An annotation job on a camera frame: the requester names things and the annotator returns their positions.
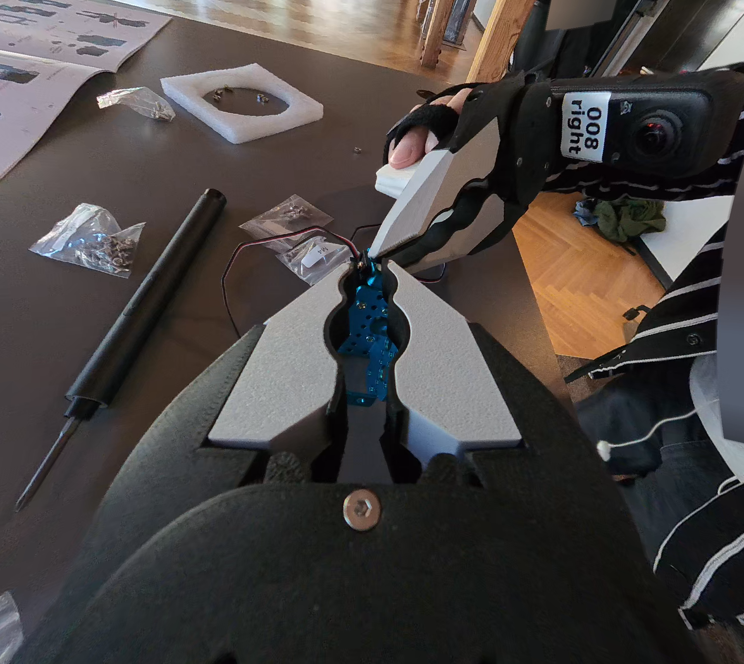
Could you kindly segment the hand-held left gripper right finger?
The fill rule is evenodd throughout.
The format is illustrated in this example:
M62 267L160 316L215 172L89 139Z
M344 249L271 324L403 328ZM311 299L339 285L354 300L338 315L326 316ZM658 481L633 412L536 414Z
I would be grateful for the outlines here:
M522 436L466 318L390 261L407 343L393 367L403 445L418 459L515 447Z

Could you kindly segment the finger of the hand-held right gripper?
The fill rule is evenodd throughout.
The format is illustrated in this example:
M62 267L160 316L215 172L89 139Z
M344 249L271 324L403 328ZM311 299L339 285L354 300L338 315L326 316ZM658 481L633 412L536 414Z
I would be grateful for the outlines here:
M370 247L374 260L417 260L440 249L454 231L475 219L492 193L485 180L500 144L498 119L492 119L457 152L434 150L386 216Z
M425 253L417 260L404 260L403 252L395 255L395 262L412 275L457 260L468 255L505 219L505 204L497 194L490 194L473 222L453 232L444 246Z

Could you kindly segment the blue bracket servo assembly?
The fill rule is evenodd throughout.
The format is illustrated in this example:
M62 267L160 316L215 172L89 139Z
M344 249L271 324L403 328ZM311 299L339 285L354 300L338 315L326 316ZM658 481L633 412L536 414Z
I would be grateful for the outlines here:
M348 309L348 324L349 335L338 347L352 380L347 385L347 402L369 408L386 401L391 366L398 352L388 335L388 304L378 266L364 272Z

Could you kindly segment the person's right hand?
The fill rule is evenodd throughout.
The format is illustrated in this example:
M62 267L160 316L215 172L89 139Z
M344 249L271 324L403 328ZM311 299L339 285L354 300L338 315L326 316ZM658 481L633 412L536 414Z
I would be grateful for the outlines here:
M387 132L383 163L394 169L411 167L454 134L470 93L484 83L461 83L438 94L399 119Z

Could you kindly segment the dark chair with pale piping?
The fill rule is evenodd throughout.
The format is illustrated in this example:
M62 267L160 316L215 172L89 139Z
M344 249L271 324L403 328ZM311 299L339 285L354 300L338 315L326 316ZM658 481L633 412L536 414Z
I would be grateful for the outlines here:
M546 28L551 0L536 0L513 51L509 70L547 79L581 78L589 61L594 26Z

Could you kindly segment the clear bag with white label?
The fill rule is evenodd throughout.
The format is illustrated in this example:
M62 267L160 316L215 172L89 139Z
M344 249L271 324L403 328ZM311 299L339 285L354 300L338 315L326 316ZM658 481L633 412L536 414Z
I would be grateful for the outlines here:
M352 254L347 245L316 235L276 257L298 278L313 286L338 267L348 264Z

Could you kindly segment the pile of clothes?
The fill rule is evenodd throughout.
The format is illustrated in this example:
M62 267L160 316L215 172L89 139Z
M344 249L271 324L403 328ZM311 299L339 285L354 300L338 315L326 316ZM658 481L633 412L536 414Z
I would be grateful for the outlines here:
M667 221L665 203L656 200L583 200L573 216L611 243L624 245L647 233L663 232Z

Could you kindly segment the flat clear bag of screws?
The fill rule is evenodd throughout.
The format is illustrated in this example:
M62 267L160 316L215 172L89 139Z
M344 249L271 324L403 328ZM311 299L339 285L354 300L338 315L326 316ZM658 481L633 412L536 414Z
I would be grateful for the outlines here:
M297 194L239 225L254 239L300 233L312 227L325 227L333 217Z

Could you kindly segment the black electric screwdriver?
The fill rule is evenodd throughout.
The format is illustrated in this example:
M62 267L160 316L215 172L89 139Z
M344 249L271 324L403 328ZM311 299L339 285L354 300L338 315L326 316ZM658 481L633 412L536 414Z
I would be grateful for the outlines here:
M65 394L65 426L16 501L16 511L32 501L78 426L115 399L226 204L223 193L206 190L172 236Z

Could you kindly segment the person's legs blue jeans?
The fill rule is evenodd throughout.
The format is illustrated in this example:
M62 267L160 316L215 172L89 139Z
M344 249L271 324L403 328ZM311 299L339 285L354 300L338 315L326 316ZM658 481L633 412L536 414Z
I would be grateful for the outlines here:
M613 444L608 472L631 476L620 493L654 561L677 529L672 547L709 557L742 534L742 492L714 498L734 476L694 410L691 359L655 362L610 380L582 400L577 413L592 442Z

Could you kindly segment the clear bag of many screws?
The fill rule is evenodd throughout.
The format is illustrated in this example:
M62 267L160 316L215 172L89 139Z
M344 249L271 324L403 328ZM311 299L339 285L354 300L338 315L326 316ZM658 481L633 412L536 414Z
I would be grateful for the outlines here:
M48 259L129 278L145 223L121 229L103 207L78 204L29 250Z

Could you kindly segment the crumpled small clear bag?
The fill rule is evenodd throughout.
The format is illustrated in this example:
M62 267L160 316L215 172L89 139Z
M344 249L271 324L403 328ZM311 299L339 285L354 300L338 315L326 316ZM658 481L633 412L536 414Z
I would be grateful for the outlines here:
M165 97L144 86L103 93L98 95L97 103L101 110L121 105L155 121L172 122L176 117Z

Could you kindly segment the open instruction manual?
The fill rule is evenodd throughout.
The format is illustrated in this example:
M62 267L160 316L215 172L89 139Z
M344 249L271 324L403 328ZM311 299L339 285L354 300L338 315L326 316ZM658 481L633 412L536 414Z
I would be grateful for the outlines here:
M1 176L85 82L116 73L169 21L101 0L1 0Z

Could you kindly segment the clear bag of brass nuts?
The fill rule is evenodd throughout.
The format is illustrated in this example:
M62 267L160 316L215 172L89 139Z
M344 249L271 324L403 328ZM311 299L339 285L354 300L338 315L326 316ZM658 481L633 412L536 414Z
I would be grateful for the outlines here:
M21 616L11 592L1 594L1 663L9 662L24 641Z

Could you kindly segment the white foam frame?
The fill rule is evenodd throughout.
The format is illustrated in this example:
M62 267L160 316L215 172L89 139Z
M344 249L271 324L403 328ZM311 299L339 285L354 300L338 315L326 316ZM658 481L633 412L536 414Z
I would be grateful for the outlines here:
M161 85L168 98L234 145L311 124L324 116L322 103L256 63L162 78ZM262 110L258 115L220 111L205 96L224 86L275 96L286 104L286 109L278 114Z

